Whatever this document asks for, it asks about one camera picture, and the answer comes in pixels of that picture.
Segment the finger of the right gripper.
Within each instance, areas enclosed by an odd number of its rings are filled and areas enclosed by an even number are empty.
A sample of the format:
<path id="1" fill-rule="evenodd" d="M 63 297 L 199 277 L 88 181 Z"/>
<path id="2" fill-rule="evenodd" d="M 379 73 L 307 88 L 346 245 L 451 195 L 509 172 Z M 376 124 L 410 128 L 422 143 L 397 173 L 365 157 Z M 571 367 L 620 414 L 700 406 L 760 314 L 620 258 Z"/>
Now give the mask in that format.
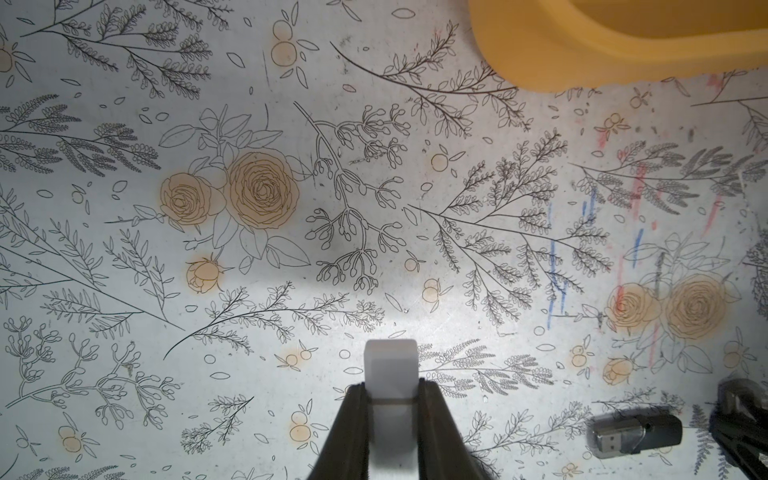
<path id="1" fill-rule="evenodd" d="M 767 390 L 742 378 L 718 384 L 709 431 L 726 461 L 752 480 L 767 480 Z"/>

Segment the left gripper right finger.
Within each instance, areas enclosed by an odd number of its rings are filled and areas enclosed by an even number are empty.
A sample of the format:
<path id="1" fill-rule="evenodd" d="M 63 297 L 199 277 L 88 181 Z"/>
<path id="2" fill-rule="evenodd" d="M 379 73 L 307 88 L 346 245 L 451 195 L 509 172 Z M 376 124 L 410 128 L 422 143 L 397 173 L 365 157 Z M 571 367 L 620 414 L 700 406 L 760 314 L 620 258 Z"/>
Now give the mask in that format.
<path id="1" fill-rule="evenodd" d="M 489 479 L 467 449 L 439 386 L 423 378 L 417 393 L 417 445 L 420 479 Z"/>

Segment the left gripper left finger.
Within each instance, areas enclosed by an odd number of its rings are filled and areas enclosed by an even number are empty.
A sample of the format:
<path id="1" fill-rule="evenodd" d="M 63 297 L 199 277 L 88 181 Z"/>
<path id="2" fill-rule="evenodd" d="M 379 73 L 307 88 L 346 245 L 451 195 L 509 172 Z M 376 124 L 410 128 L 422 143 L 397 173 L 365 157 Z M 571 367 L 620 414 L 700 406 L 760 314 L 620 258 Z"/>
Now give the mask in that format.
<path id="1" fill-rule="evenodd" d="M 369 478 L 369 405 L 364 383 L 347 390 L 308 480 Z"/>

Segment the white usb flash drive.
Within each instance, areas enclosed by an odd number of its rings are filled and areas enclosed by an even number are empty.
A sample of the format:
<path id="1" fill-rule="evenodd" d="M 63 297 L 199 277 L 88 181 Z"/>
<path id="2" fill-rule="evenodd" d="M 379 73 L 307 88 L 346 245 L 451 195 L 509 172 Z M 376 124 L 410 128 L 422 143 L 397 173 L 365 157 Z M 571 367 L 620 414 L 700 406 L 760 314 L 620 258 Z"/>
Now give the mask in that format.
<path id="1" fill-rule="evenodd" d="M 369 340 L 364 350 L 371 479 L 416 479 L 418 347 L 413 339 Z"/>

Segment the black usb drive clear cap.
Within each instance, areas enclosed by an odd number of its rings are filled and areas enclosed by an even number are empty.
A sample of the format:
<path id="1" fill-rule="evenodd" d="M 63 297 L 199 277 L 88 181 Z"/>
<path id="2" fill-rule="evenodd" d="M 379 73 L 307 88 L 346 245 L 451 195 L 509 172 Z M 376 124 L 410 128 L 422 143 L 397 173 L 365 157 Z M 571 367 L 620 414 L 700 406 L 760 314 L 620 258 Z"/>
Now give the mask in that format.
<path id="1" fill-rule="evenodd" d="M 593 455 L 609 459 L 677 446 L 683 425 L 669 410 L 620 410 L 591 419 L 586 436 Z"/>

